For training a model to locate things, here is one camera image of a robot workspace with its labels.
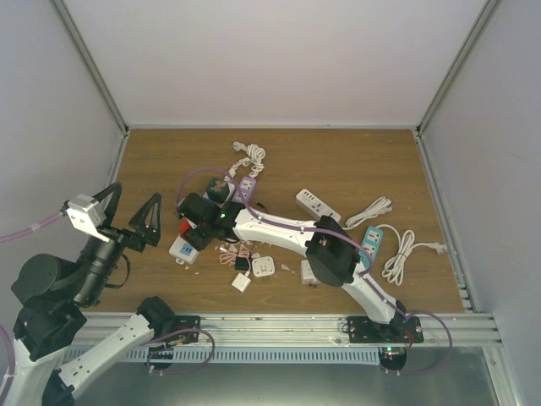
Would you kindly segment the red cube socket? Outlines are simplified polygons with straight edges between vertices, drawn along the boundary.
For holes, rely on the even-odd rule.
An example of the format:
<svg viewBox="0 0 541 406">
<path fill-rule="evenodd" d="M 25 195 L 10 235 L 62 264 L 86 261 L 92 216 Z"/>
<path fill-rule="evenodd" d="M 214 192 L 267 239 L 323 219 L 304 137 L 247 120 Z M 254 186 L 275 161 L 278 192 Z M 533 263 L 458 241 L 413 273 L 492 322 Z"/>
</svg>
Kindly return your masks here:
<svg viewBox="0 0 541 406">
<path fill-rule="evenodd" d="M 178 236 L 182 237 L 188 230 L 193 229 L 194 225 L 186 218 L 184 218 L 178 228 Z"/>
</svg>

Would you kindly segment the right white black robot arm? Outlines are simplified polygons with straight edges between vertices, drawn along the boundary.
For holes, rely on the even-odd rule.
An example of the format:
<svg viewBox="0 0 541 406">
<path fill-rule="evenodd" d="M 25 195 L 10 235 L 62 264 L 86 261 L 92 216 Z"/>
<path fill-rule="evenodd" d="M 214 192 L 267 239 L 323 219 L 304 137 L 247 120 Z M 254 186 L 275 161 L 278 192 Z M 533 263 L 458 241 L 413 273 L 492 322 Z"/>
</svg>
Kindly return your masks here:
<svg viewBox="0 0 541 406">
<path fill-rule="evenodd" d="M 198 251 L 219 239 L 270 244 L 303 256 L 321 283 L 344 289 L 363 308 L 381 341 L 392 343 L 403 335 L 405 307 L 372 278 L 373 261 L 362 263 L 364 248 L 332 217 L 286 219 L 236 201 L 219 206 L 196 193 L 177 203 L 176 216 L 189 221 L 184 238 Z"/>
</svg>

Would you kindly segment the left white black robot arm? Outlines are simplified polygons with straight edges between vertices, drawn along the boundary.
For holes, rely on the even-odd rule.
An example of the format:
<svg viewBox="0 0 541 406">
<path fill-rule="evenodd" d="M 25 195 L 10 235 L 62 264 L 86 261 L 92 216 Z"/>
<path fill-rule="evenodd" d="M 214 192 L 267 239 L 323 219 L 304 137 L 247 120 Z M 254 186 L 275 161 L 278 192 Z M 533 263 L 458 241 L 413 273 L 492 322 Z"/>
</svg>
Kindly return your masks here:
<svg viewBox="0 0 541 406">
<path fill-rule="evenodd" d="M 143 252 L 161 239 L 161 195 L 153 194 L 129 220 L 127 229 L 112 225 L 122 185 L 114 182 L 96 195 L 77 195 L 45 227 L 67 217 L 88 241 L 77 261 L 39 254 L 22 266 L 11 289 L 22 308 L 14 338 L 5 342 L 8 369 L 3 378 L 3 405 L 72 405 L 102 373 L 128 351 L 174 331 L 173 310 L 160 298 L 145 299 L 135 313 L 88 353 L 64 364 L 63 359 L 87 319 L 84 309 L 97 305 L 125 250 Z"/>
</svg>

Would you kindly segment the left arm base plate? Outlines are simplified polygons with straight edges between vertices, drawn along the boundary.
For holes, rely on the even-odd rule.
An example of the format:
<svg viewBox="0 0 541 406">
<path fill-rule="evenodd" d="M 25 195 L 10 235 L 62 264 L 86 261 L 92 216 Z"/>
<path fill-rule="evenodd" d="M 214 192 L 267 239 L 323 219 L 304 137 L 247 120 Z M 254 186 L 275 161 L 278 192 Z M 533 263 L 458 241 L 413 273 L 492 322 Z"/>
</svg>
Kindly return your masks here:
<svg viewBox="0 0 541 406">
<path fill-rule="evenodd" d="M 182 330 L 165 341 L 153 343 L 149 346 L 147 364 L 153 370 L 166 370 L 172 366 L 176 350 L 183 345 L 197 343 L 199 333 L 194 329 L 200 327 L 201 318 L 198 315 L 176 315 L 172 331 Z"/>
</svg>

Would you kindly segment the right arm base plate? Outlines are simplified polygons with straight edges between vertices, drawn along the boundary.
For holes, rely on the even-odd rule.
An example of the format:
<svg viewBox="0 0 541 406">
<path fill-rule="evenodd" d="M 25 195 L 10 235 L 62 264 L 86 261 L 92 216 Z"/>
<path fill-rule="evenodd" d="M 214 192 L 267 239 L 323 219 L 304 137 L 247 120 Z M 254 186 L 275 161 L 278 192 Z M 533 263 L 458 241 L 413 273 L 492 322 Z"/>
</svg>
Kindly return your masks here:
<svg viewBox="0 0 541 406">
<path fill-rule="evenodd" d="M 407 363 L 407 355 L 415 343 L 424 342 L 420 320 L 414 316 L 408 321 L 383 325 L 367 316 L 349 316 L 342 326 L 349 343 L 372 344 L 378 349 L 380 365 L 384 370 L 400 372 Z"/>
</svg>

